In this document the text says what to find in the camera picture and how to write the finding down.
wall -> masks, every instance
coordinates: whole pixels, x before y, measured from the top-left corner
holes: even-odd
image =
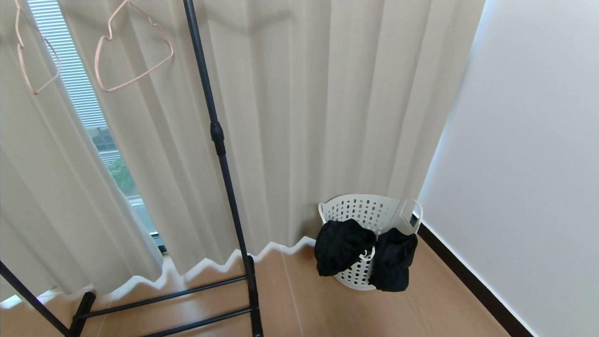
[[[538,336],[599,330],[599,2],[491,1],[420,199]]]

green tree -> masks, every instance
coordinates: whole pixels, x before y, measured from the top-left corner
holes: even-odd
[[[123,158],[113,161],[108,167],[108,171],[110,171],[110,175],[112,175],[116,181],[116,185],[124,195],[131,196],[137,193],[135,182]]]

clothes hanger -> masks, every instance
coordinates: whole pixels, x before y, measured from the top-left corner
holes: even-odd
[[[17,44],[17,54],[19,55],[19,64],[21,65],[21,70],[23,71],[23,77],[25,78],[25,83],[29,87],[29,90],[31,90],[34,95],[38,95],[42,89],[44,89],[47,85],[49,85],[50,83],[52,83],[52,81],[56,80],[56,78],[58,78],[58,75],[60,74],[60,69],[62,68],[62,63],[60,62],[60,58],[58,57],[58,54],[56,53],[54,47],[52,47],[52,44],[50,44],[50,42],[48,41],[48,39],[46,39],[42,35],[40,29],[34,23],[34,21],[31,20],[31,18],[29,18],[29,16],[27,16],[25,14],[25,12],[23,11],[23,9],[21,8],[19,0],[14,0],[14,4],[17,6],[17,14],[16,14],[15,22],[14,22],[14,30],[17,32],[17,39],[19,41],[19,43]],[[54,77],[52,77],[48,82],[46,82],[44,85],[42,85],[37,90],[34,89],[34,87],[31,85],[31,81],[29,80],[29,76],[27,75],[27,70],[25,68],[25,60],[23,60],[23,49],[25,48],[25,45],[23,44],[23,39],[21,38],[21,33],[19,31],[19,18],[21,16],[21,14],[23,14],[23,16],[25,16],[27,18],[27,20],[29,21],[29,23],[33,27],[35,27],[35,29],[38,31],[41,39],[44,40],[46,42],[46,44],[52,50],[52,53],[54,54],[54,57],[56,58],[56,62],[58,62],[58,67],[56,69],[56,74],[54,75]]]
[[[160,32],[162,33],[162,35],[164,36],[164,39],[167,41],[168,46],[171,49],[171,54],[167,56],[167,58],[165,58],[164,60],[160,61],[158,64],[156,64],[154,67],[151,67],[150,69],[148,69],[145,73],[137,76],[136,78],[127,81],[121,85],[117,85],[113,88],[110,89],[106,89],[104,87],[104,84],[102,83],[102,79],[100,78],[100,70],[99,70],[99,60],[100,60],[100,53],[102,52],[102,45],[104,43],[104,40],[107,41],[112,41],[113,39],[113,31],[112,31],[112,21],[114,20],[114,17],[116,17],[116,15],[127,5],[131,5],[133,8],[135,8],[136,10],[142,12],[145,16],[147,16],[148,21],[150,22],[150,24],[156,28],[158,28],[160,30]],[[162,29],[162,27],[160,27],[160,25],[158,25],[157,23],[154,23],[152,21],[152,18],[145,12],[143,11],[141,8],[137,7],[133,2],[131,2],[131,0],[124,0],[123,3],[116,9],[116,11],[114,11],[114,13],[110,16],[110,18],[108,19],[108,36],[103,36],[100,38],[100,41],[98,42],[98,47],[96,48],[96,56],[93,60],[93,64],[94,64],[94,70],[96,71],[96,80],[98,81],[98,85],[100,85],[100,88],[106,92],[113,92],[116,90],[119,90],[120,88],[123,88],[125,86],[130,85],[131,83],[134,83],[135,81],[139,80],[140,78],[144,77],[145,75],[148,75],[150,72],[152,72],[154,69],[160,67],[164,62],[166,62],[169,58],[172,58],[173,55],[175,54],[174,50],[173,50],[173,45],[171,44],[170,40],[168,39],[167,33]]]

black cloth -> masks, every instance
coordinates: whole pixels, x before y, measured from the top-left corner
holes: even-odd
[[[379,235],[373,258],[373,272],[368,281],[378,290],[404,291],[408,287],[414,252],[418,245],[415,234],[404,235],[397,228]]]
[[[376,234],[354,219],[329,221],[320,229],[314,255],[320,276],[333,276],[356,263],[376,243]]]

laundry basket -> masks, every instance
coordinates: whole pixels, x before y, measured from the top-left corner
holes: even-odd
[[[336,197],[326,203],[318,204],[318,212],[322,224],[329,220],[356,220],[363,228],[381,235],[391,228],[397,228],[405,235],[415,234],[420,228],[422,206],[413,199],[419,208],[419,218],[414,225],[403,215],[403,209],[408,200],[396,200],[374,194],[346,194]],[[335,275],[335,278],[347,287],[355,290],[373,290],[375,286],[368,282],[372,274],[371,260],[376,254],[373,250],[360,255],[360,260],[348,269]]]

